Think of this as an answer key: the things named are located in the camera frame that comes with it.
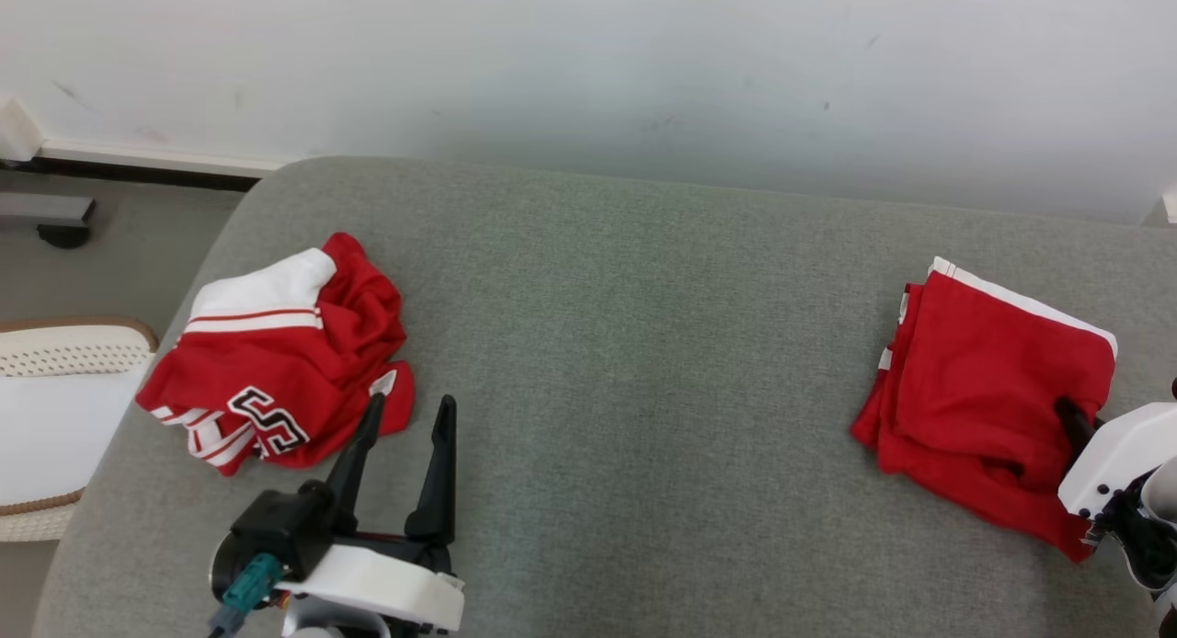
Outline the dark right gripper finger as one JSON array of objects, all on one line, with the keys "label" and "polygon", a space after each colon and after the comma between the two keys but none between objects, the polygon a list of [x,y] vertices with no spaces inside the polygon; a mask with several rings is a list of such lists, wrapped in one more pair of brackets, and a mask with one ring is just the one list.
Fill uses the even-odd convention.
[{"label": "dark right gripper finger", "polygon": [[1059,396],[1055,403],[1055,416],[1062,425],[1068,444],[1075,456],[1080,456],[1089,441],[1092,441],[1093,433],[1102,427],[1098,416],[1089,413],[1080,404],[1072,400],[1070,396]]}]

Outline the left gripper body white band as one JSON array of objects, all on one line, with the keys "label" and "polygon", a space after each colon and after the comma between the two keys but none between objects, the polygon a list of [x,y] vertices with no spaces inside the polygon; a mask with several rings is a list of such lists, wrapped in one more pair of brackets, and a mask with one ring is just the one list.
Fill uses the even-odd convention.
[{"label": "left gripper body white band", "polygon": [[452,567],[452,544],[313,533],[277,586],[287,596],[282,634],[458,632],[465,584]]}]

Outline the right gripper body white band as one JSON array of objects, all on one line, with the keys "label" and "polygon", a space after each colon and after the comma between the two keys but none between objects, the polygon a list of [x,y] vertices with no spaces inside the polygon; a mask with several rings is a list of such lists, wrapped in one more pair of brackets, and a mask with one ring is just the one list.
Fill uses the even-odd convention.
[{"label": "right gripper body white band", "polygon": [[1068,513],[1093,517],[1113,491],[1126,490],[1176,456],[1176,404],[1151,403],[1093,431],[1057,496]]}]

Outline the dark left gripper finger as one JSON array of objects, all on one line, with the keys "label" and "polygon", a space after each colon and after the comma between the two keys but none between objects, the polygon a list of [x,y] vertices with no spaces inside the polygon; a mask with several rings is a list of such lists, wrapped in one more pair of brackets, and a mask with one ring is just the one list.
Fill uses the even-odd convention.
[{"label": "dark left gripper finger", "polygon": [[408,514],[405,537],[411,541],[450,545],[457,529],[457,400],[443,396],[430,432],[428,470],[415,511]]},{"label": "dark left gripper finger", "polygon": [[348,445],[337,457],[335,466],[326,480],[333,498],[331,530],[335,534],[353,534],[358,527],[355,501],[371,446],[380,437],[385,401],[385,394],[370,396],[361,420],[350,437]]}]

